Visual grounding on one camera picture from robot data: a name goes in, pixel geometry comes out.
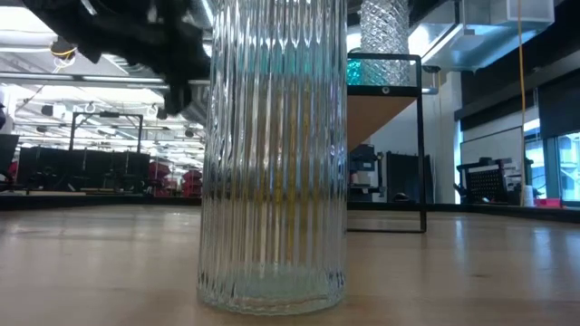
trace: ribbed glass vase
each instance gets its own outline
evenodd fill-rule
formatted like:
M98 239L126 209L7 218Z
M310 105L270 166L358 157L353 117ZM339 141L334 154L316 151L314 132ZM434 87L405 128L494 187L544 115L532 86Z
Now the ribbed glass vase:
M346 1L218 0L198 295L291 314L343 297Z

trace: white wall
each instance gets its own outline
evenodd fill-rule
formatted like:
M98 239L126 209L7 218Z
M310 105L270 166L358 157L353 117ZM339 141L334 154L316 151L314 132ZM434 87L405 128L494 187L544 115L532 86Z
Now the white wall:
M526 122L539 119L539 109L530 107L526 109ZM505 117L484 123L476 128L463 131L463 140L468 141L488 136L492 133L520 127L522 125L522 112L514 112Z
M459 164L461 134L453 114L461 108L461 77L458 72L450 72L446 77L439 95L423 96L424 141L425 155L431 156L435 202L454 204L453 183L459 181L455 167ZM370 143L377 152L417 155L416 103L377 130Z

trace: black metal stand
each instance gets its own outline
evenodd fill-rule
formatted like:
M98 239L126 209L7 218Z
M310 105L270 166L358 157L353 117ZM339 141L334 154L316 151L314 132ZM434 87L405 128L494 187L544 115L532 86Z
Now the black metal stand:
M415 63L416 83L415 86L363 86L349 85L348 95L354 96L387 96L387 97L412 97L417 101L417 147L419 157L419 203L415 205L398 205L388 203L348 203L348 210L365 211L417 211L420 214L420 228L409 230L398 229L367 229L348 228L349 232L380 232L380 233L408 233L422 234L427 232L427 203L425 192L425 146L423 131L423 98L422 98L422 66L419 55L412 54L388 54L388 53L349 53L348 59L359 60L384 60L384 61L408 61Z
M84 116L86 117L82 120L78 125L76 123L76 117ZM100 113L87 113L87 112L73 112L72 113L72 124L71 124L71 142L69 143L69 150L73 150L74 148L74 132L77 128L81 127L81 125L90 117L92 116L99 116L101 118L119 118L119 117L137 117L139 119L139 134L137 137L137 152L141 152L141 134L143 132L143 115L142 114L124 114L124 113L117 113L117 112L100 112Z

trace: ceiling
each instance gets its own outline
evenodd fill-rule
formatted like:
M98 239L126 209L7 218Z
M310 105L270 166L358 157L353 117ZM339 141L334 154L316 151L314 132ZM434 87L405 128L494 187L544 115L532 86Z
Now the ceiling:
M50 53L49 46L55 39L56 34L28 9L2 7L0 72L100 76L129 76L131 72L131 76L152 75L142 67L128 68L121 58L112 55L103 55L94 64L77 53L73 61L64 63ZM202 166L204 127L180 116L158 119L163 97L157 91L13 83L3 83L1 89L4 103L10 103L6 106L14 117L14 133L21 135L21 146L67 149L73 112L114 111L143 115L141 146L144 151L175 163L182 167L181 171L185 171L185 167ZM51 106L53 113L44 115L43 106ZM77 118L77 123L82 121L82 124L75 131L76 148L124 151L137 147L137 119L107 119L98 115L84 118ZM186 130L191 131L193 137L186 137Z

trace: wooden table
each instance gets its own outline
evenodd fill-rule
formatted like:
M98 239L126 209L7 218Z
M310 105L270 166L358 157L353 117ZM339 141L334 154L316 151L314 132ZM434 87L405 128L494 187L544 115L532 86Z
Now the wooden table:
M196 208L101 206L0 216L2 326L580 322L575 225L449 213L430 214L426 235L348 234L345 300L323 312L266 318L197 301ZM367 223L377 217L352 212Z

